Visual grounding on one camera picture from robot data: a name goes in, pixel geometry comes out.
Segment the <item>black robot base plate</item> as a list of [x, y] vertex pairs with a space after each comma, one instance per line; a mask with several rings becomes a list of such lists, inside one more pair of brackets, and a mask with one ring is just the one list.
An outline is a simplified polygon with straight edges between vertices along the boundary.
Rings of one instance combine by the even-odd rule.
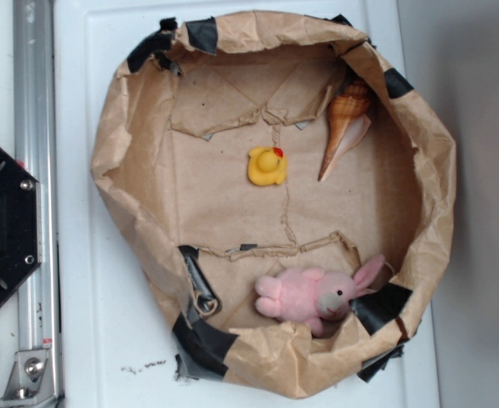
[[0, 308], [41, 263], [39, 187], [0, 147]]

